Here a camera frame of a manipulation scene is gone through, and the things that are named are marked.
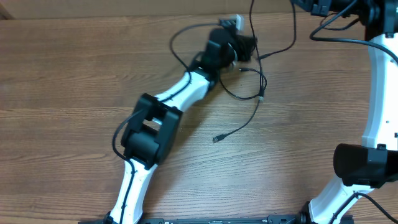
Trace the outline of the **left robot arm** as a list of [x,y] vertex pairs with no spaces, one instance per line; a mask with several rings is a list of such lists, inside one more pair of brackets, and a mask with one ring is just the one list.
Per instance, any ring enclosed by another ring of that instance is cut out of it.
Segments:
[[125,170],[116,204],[103,223],[140,221],[150,180],[172,149],[183,113],[213,89],[222,69],[249,61],[256,43],[236,29],[213,29],[205,50],[194,56],[181,80],[163,93],[139,98],[116,129],[123,133],[124,152],[118,156]]

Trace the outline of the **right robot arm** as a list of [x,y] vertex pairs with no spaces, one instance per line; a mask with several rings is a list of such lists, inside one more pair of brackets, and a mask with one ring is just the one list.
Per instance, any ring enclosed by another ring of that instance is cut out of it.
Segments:
[[[334,176],[290,223],[352,223],[344,214],[360,199],[397,180],[397,1],[296,1],[313,16],[334,17],[320,24],[310,39],[368,46],[371,92],[361,144],[339,144]],[[365,39],[319,37],[339,17],[357,15]]]

